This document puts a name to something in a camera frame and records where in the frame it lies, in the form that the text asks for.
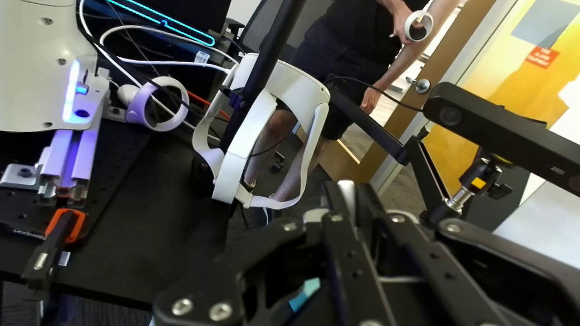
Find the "table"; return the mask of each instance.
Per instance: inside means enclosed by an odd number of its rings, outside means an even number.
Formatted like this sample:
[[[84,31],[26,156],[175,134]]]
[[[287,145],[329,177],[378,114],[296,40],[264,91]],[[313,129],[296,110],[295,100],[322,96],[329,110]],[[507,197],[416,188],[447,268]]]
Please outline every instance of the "table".
[[[153,297],[222,250],[229,205],[208,199],[186,132],[155,134],[54,290],[148,310]],[[35,241],[0,235],[0,279],[21,282]]]

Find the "red sign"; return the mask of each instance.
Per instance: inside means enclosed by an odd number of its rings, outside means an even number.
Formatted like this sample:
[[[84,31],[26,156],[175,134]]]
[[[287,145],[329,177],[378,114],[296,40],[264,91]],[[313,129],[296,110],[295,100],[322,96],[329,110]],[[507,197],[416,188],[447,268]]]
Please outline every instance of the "red sign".
[[[527,54],[527,62],[547,69],[559,52],[552,51],[552,49],[543,49],[543,47],[534,47],[528,54]]]

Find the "person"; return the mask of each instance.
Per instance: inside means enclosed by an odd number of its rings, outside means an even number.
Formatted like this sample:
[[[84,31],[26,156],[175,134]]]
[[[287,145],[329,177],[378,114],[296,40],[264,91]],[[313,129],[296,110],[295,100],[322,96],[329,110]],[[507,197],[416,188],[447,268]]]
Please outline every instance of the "person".
[[[347,83],[344,94],[360,103],[360,109],[369,114],[378,101],[378,91],[385,91],[421,54],[456,4],[458,0],[431,0],[429,5],[427,0],[333,0],[327,11],[305,31],[304,42],[289,63],[320,81],[331,76],[365,81],[371,87]],[[412,11],[420,11],[425,5],[434,22],[432,31],[423,42],[412,43],[403,33],[403,23]],[[287,109],[276,109],[251,152],[273,148],[291,132],[293,125],[293,114]],[[349,125],[351,121],[329,105],[311,167],[315,167],[322,148],[338,139]],[[269,197],[286,201],[296,196],[298,158],[300,150]],[[253,186],[266,163],[266,156],[247,159],[242,183]]]

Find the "black machine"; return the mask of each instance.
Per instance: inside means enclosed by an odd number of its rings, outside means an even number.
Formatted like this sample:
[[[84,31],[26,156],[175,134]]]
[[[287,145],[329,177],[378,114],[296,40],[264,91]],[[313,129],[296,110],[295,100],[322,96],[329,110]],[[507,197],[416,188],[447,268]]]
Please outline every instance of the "black machine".
[[[342,110],[358,112],[338,85],[329,89]],[[155,322],[580,324],[577,270],[460,219],[474,194],[501,192],[505,161],[577,194],[580,147],[450,83],[431,91],[423,114],[483,148],[458,194],[445,196],[420,139],[400,145],[382,132],[374,139],[389,154],[421,170],[427,210],[420,217],[383,210],[365,185],[327,183],[320,208],[247,234],[162,292]],[[365,116],[354,121],[376,132]]]

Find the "yellow wall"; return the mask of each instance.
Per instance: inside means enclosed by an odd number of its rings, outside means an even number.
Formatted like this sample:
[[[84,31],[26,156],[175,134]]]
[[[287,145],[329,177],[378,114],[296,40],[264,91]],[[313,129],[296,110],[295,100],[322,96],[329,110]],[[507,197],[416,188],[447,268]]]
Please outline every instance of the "yellow wall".
[[[532,0],[516,4],[458,85],[516,114],[550,125],[565,110],[565,103],[557,98],[559,89],[580,74],[580,14],[557,34],[550,49],[545,49],[552,62],[537,65],[528,58],[530,52],[536,54],[536,45],[512,36],[530,5]],[[454,192],[458,176],[470,165],[476,147],[441,127],[434,127],[423,143],[445,186]]]

